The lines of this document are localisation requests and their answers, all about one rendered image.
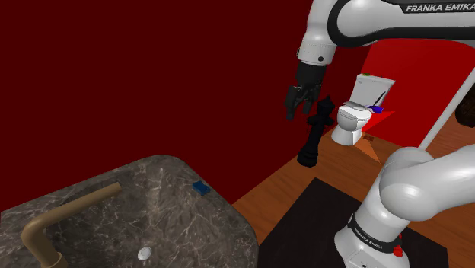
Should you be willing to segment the white toilet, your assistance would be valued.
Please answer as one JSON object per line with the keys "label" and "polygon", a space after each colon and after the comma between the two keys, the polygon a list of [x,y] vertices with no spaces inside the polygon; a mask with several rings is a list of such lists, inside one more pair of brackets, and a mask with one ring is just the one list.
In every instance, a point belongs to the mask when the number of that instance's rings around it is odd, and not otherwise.
{"label": "white toilet", "polygon": [[357,75],[350,99],[338,109],[337,126],[331,134],[332,140],[340,145],[356,144],[362,137],[362,128],[373,114],[367,106],[372,105],[382,92],[385,91],[386,96],[394,84],[395,80],[388,78]]}

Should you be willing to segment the grey marble sink basin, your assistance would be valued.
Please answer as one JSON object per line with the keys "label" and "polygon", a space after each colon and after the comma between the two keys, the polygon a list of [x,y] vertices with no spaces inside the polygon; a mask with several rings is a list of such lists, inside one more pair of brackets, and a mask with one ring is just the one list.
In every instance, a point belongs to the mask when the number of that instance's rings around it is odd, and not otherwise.
{"label": "grey marble sink basin", "polygon": [[257,268],[252,227],[217,192],[196,192],[198,181],[185,162],[158,155],[7,209],[0,268],[40,268],[21,240],[24,226],[112,183],[119,195],[46,229],[68,268]]}

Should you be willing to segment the small blue block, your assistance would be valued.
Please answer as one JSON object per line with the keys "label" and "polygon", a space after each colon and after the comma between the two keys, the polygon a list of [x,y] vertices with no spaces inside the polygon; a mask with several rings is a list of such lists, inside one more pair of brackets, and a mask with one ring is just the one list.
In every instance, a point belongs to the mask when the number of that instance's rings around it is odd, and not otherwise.
{"label": "small blue block", "polygon": [[201,196],[205,196],[207,193],[211,191],[211,188],[208,185],[204,184],[201,180],[194,182],[192,184],[192,187]]}

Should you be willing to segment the black chess piece figure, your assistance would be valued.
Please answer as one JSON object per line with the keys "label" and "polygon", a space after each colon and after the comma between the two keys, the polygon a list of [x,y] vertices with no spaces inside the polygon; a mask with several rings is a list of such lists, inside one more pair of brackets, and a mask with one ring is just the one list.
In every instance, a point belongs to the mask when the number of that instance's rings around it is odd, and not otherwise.
{"label": "black chess piece figure", "polygon": [[316,165],[318,159],[318,146],[321,136],[327,126],[334,124],[334,119],[330,117],[335,104],[330,95],[317,102],[317,111],[313,116],[308,117],[307,124],[311,126],[308,140],[298,153],[297,161],[300,165],[312,168]]}

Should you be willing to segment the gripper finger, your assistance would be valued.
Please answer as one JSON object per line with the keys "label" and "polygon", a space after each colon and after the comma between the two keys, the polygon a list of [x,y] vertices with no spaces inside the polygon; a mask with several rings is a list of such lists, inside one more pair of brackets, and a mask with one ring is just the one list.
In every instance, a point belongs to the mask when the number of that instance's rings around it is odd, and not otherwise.
{"label": "gripper finger", "polygon": [[290,86],[285,97],[286,119],[292,121],[295,115],[295,109],[298,106],[298,95],[301,87]]}
{"label": "gripper finger", "polygon": [[313,105],[313,102],[316,101],[316,99],[318,99],[318,89],[317,88],[309,89],[306,92],[306,95],[303,99],[304,101],[304,105],[302,108],[303,114],[309,114],[311,112],[311,107]]}

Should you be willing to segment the brass faucet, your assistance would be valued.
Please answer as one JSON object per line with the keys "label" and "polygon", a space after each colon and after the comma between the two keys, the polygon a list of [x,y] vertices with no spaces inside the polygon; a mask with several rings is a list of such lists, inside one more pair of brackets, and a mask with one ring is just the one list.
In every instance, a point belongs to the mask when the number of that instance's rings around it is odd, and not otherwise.
{"label": "brass faucet", "polygon": [[119,183],[112,183],[107,187],[96,190],[93,193],[89,193],[88,195],[51,209],[31,219],[21,232],[21,240],[24,246],[40,263],[40,268],[68,268],[68,263],[64,256],[54,248],[51,240],[43,233],[45,228],[67,219],[90,206],[117,196],[121,191],[122,187]]}

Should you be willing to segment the dark robot stand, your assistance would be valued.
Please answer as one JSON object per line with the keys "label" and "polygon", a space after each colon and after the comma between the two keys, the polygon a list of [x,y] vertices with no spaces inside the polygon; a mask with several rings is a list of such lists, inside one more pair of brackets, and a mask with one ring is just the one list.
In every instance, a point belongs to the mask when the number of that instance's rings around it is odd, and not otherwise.
{"label": "dark robot stand", "polygon": [[313,179],[260,245],[257,268],[345,268],[333,239],[360,204]]}

